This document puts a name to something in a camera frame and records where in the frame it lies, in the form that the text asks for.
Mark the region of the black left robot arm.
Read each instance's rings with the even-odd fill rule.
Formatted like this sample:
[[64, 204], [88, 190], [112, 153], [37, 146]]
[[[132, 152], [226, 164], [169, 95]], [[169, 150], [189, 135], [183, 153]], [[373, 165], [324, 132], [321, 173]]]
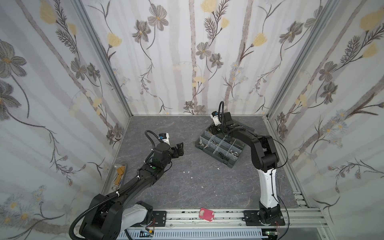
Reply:
[[107, 195], [95, 196], [88, 209], [72, 222], [69, 237], [72, 240], [115, 240], [121, 230], [135, 224], [151, 221], [148, 215], [151, 207], [138, 202], [127, 208], [128, 203], [145, 189], [153, 186], [172, 164], [172, 159], [184, 155], [184, 144], [171, 147], [168, 134], [157, 136], [155, 144], [151, 138], [155, 133], [146, 130], [145, 136], [150, 140], [152, 149], [137, 174], [118, 190]]

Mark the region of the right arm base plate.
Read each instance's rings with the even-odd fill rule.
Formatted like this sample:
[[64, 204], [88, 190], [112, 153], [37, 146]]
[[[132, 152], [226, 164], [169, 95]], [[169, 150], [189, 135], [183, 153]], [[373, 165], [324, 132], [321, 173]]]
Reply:
[[277, 227], [285, 226], [286, 222], [281, 212], [244, 211], [243, 221], [248, 227]]

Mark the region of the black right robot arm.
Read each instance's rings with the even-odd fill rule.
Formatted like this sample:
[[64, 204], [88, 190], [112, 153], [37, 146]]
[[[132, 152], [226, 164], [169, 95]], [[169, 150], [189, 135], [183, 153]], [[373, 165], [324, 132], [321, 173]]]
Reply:
[[246, 127], [236, 124], [230, 112], [225, 112], [224, 101], [218, 110], [211, 113], [213, 134], [222, 133], [225, 137], [239, 140], [250, 147], [251, 161], [259, 174], [261, 196], [259, 201], [259, 218], [266, 223], [273, 218], [282, 218], [281, 202], [278, 200], [276, 173], [280, 157], [276, 143], [271, 136], [260, 136]]

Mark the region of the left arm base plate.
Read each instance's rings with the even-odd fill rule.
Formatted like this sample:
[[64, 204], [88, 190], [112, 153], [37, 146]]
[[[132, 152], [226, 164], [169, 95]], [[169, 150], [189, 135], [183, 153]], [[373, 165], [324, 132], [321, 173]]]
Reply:
[[154, 211], [151, 212], [150, 215], [150, 222], [148, 224], [148, 227], [165, 227], [166, 221], [167, 221], [167, 212], [166, 211]]

